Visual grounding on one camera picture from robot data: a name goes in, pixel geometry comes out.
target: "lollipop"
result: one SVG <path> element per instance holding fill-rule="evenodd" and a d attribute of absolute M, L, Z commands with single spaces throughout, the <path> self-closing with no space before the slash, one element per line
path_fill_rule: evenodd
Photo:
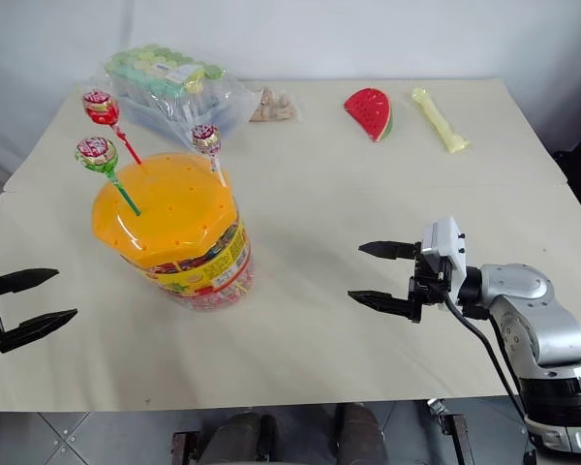
<path fill-rule="evenodd" d="M 118 104 L 112 100 L 112 98 L 106 93 L 98 89 L 86 92 L 81 97 L 81 102 L 84 105 L 84 110 L 86 114 L 90 116 L 90 119 L 97 124 L 107 124 L 116 136 L 125 142 L 129 153 L 132 154 L 134 160 L 139 165 L 142 161 L 139 159 L 134 148 L 127 140 L 127 135 L 123 133 L 118 127 L 118 116 L 120 115 L 120 109 Z"/>
<path fill-rule="evenodd" d="M 208 155 L 211 161 L 211 171 L 218 173 L 220 182 L 226 187 L 220 160 L 217 156 L 222 146 L 220 130 L 211 124 L 198 124 L 192 129 L 192 138 L 198 152 Z"/>
<path fill-rule="evenodd" d="M 134 213 L 139 216 L 140 212 L 138 207 L 129 197 L 129 194 L 127 194 L 127 191 L 114 172 L 116 163 L 118 163 L 118 154 L 112 142 L 104 138 L 83 139 L 76 147 L 76 159 L 85 168 L 105 174 L 109 181 L 116 186 L 118 192 L 125 198 Z"/>

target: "white backdrop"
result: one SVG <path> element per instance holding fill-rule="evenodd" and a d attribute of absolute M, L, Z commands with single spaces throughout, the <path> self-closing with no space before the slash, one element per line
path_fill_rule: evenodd
<path fill-rule="evenodd" d="M 501 77 L 549 150 L 581 138 L 581 0 L 0 0 L 0 187 L 76 82 L 150 42 L 241 78 Z"/>

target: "floor tile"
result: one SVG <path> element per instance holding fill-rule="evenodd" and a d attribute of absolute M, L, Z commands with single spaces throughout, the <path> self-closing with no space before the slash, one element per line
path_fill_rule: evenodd
<path fill-rule="evenodd" d="M 392 411 L 394 406 L 394 402 L 392 401 L 383 401 L 383 402 L 366 402 L 364 404 L 370 411 L 375 415 L 375 418 L 379 422 L 379 426 L 381 429 L 385 426 L 387 419 L 389 418 L 389 414 Z"/>
<path fill-rule="evenodd" d="M 87 465 L 68 446 L 62 445 L 46 465 Z"/>
<path fill-rule="evenodd" d="M 425 401 L 400 401 L 383 429 L 390 463 L 397 465 L 450 465 L 456 456 L 451 440 L 432 420 Z"/>
<path fill-rule="evenodd" d="M 335 404 L 260 407 L 272 415 L 278 428 L 278 452 L 284 462 L 328 465 L 332 455 Z"/>
<path fill-rule="evenodd" d="M 527 430 L 506 396 L 452 399 L 445 405 L 451 412 L 465 415 L 476 462 L 521 463 Z"/>
<path fill-rule="evenodd" d="M 86 415 L 88 415 L 87 412 L 41 413 L 41 416 L 63 438 L 68 438 Z"/>
<path fill-rule="evenodd" d="M 172 434 L 200 429 L 198 411 L 90 413 L 70 446 L 90 465 L 169 463 Z"/>
<path fill-rule="evenodd" d="M 39 414 L 0 413 L 0 464 L 44 465 L 59 441 Z"/>

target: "toy watermelon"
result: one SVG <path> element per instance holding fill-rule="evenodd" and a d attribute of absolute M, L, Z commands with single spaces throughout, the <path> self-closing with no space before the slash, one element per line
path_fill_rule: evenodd
<path fill-rule="evenodd" d="M 345 110 L 378 142 L 391 131 L 391 103 L 379 89 L 366 88 L 352 94 Z"/>

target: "black cable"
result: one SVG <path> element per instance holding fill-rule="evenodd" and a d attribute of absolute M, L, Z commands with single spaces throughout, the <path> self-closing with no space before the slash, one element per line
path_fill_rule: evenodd
<path fill-rule="evenodd" d="M 519 383 L 519 379 L 517 378 L 517 376 L 514 374 L 514 369 L 512 368 L 510 359 L 507 357 L 507 353 L 505 352 L 505 344 L 504 339 L 502 338 L 502 332 L 500 331 L 500 327 L 497 325 L 497 322 L 495 321 L 493 315 L 489 317 L 489 320 L 491 322 L 491 326 L 493 327 L 493 331 L 495 332 L 495 339 L 497 339 L 497 345 L 499 346 L 500 352 L 502 353 L 502 358 L 504 359 L 507 371 L 510 373 L 510 376 L 512 377 L 512 382 L 514 383 L 516 391 L 518 392 L 522 402 L 523 399 L 521 397 L 521 384 Z"/>
<path fill-rule="evenodd" d="M 458 311 L 458 308 L 456 308 L 456 305 L 454 305 L 452 299 L 449 298 L 448 293 L 442 292 L 435 285 L 429 284 L 429 286 L 433 291 L 435 291 L 438 294 L 441 294 L 441 296 L 443 297 L 443 301 L 445 302 L 445 306 L 450 311 L 450 313 L 454 315 L 454 318 L 456 318 L 456 320 L 458 320 L 461 323 L 461 325 L 463 325 L 466 329 L 471 331 L 475 335 L 475 337 L 477 337 L 480 340 L 480 342 L 484 346 L 484 349 L 486 349 L 488 356 L 491 358 L 491 361 L 493 362 L 495 371 L 497 371 L 497 374 L 500 377 L 502 385 L 504 385 L 505 391 L 507 392 L 507 396 L 512 401 L 512 404 L 514 405 L 516 412 L 519 414 L 519 417 L 521 417 L 522 420 L 525 420 L 525 414 L 523 413 L 523 410 L 521 409 L 519 403 L 516 401 L 516 398 L 514 397 L 514 392 L 512 392 L 512 388 L 510 387 L 510 384 L 507 382 L 507 379 L 505 378 L 504 370 L 502 370 L 502 367 L 500 366 L 500 363 L 497 360 L 497 356 L 495 355 L 495 352 L 491 347 L 491 343 L 488 341 L 486 336 L 477 327 L 469 323 L 467 319 L 463 316 L 463 314 Z"/>

